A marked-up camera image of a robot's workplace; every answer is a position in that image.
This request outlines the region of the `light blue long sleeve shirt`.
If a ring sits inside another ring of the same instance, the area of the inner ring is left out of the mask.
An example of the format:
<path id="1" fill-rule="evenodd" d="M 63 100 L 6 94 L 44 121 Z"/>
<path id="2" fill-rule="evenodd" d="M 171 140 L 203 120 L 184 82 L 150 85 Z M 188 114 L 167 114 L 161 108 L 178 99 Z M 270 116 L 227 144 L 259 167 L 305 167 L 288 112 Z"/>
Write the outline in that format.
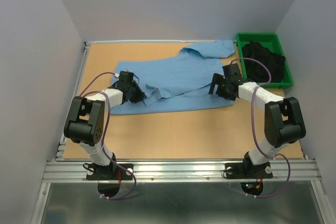
<path id="1" fill-rule="evenodd" d="M 129 70 L 139 77 L 146 98 L 111 109 L 111 114 L 148 114 L 221 108 L 234 102 L 208 93 L 213 74 L 223 73 L 221 59 L 236 51 L 232 40 L 198 42 L 177 56 L 149 61 L 120 61 L 116 72 Z"/>

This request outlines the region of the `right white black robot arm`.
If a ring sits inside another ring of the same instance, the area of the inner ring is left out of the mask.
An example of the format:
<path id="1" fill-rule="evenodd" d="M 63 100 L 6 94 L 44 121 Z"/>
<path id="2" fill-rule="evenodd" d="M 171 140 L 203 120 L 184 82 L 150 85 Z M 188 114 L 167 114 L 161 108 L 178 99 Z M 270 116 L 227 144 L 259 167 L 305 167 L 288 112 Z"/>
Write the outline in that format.
<path id="1" fill-rule="evenodd" d="M 283 98 L 249 79 L 244 79 L 238 64 L 223 66 L 223 74 L 213 74 L 209 94 L 215 93 L 226 100 L 237 98 L 251 103 L 251 108 L 264 112 L 264 139 L 255 142 L 255 148 L 244 155 L 240 163 L 228 163 L 223 176 L 227 179 L 272 178 L 270 160 L 286 146 L 306 135 L 299 101 Z"/>

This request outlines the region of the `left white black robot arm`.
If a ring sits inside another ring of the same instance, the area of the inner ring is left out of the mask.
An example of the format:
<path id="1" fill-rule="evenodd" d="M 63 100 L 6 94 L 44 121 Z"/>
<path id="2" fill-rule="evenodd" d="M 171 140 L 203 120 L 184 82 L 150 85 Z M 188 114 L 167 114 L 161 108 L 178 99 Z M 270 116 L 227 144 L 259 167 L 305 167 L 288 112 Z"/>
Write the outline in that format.
<path id="1" fill-rule="evenodd" d="M 115 154 L 105 144 L 110 112 L 126 102 L 143 101 L 145 93 L 139 87 L 139 78 L 132 72 L 115 74 L 116 82 L 102 91 L 84 90 L 72 99 L 64 126 L 64 136 L 80 145 L 91 159 L 84 163 L 87 180 L 131 180 L 133 165 L 119 165 Z"/>

